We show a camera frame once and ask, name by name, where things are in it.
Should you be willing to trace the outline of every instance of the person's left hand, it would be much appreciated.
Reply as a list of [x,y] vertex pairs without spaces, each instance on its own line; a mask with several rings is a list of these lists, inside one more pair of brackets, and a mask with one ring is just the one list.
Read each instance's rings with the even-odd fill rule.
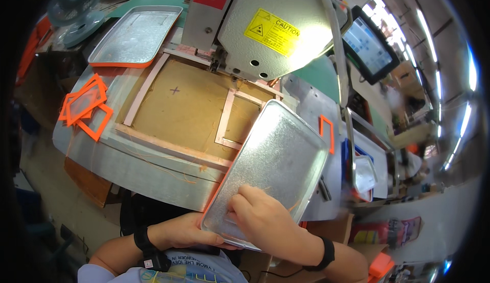
[[202,231],[199,223],[202,213],[188,213],[148,227],[148,238],[159,250],[188,248],[197,244],[216,246],[224,249],[239,249],[225,244],[223,237],[210,231]]

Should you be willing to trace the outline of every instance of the purple cross mark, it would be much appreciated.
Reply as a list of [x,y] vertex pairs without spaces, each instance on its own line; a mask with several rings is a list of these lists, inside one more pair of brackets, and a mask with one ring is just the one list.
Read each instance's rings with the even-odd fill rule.
[[175,89],[171,89],[170,91],[173,91],[172,95],[175,95],[175,93],[178,93],[180,90],[178,90],[178,86]]

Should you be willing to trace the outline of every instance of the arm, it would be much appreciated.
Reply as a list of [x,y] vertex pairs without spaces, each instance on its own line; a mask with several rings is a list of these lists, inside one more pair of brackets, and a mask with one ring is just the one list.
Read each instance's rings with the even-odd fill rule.
[[[202,213],[188,213],[180,217],[148,227],[148,239],[163,251],[169,248],[187,248],[195,244],[219,246],[225,249],[236,247],[223,244],[222,237],[209,231],[201,231],[199,222]],[[133,235],[118,237],[107,241],[95,251],[89,264],[109,270],[115,276],[136,266],[143,253],[136,247]]]
[[[230,200],[230,217],[247,239],[263,251],[302,266],[320,264],[323,241],[300,228],[282,204],[261,189],[244,185]],[[334,242],[335,261],[323,273],[332,282],[368,280],[368,263],[356,250]]]

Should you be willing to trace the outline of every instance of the person's right hand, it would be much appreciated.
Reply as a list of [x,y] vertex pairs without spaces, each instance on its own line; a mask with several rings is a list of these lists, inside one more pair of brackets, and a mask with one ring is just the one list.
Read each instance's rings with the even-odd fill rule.
[[300,228],[288,210],[263,190],[241,186],[228,209],[247,240],[262,251],[304,266],[322,261],[322,239]]

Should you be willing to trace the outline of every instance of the hand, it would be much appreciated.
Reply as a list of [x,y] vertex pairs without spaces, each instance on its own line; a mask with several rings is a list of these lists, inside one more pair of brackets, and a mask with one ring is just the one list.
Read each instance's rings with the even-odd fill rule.
[[304,266],[322,261],[322,239],[300,228],[288,210],[263,190],[241,186],[228,209],[247,240],[264,252]]
[[224,244],[221,236],[199,228],[202,213],[188,213],[148,227],[148,238],[159,250],[188,248],[197,244],[216,246],[224,249],[238,249]]

